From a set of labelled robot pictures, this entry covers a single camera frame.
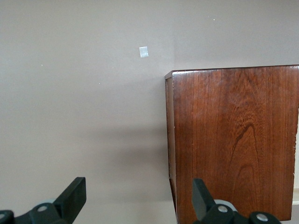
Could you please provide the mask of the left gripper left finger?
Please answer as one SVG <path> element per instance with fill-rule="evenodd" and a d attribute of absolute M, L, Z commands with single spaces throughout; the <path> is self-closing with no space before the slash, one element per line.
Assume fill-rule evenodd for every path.
<path fill-rule="evenodd" d="M 1 224 L 72 224 L 86 203 L 86 179 L 75 178 L 52 203 L 42 203 L 15 217 L 11 210 L 0 211 Z"/>

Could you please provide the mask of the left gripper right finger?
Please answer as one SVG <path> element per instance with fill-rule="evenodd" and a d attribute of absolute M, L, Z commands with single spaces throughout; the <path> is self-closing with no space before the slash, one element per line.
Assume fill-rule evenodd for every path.
<path fill-rule="evenodd" d="M 196 224 L 279 224 L 270 213 L 255 211 L 248 217 L 241 215 L 235 206 L 224 200 L 214 200 L 200 178 L 192 181 L 192 205 Z"/>

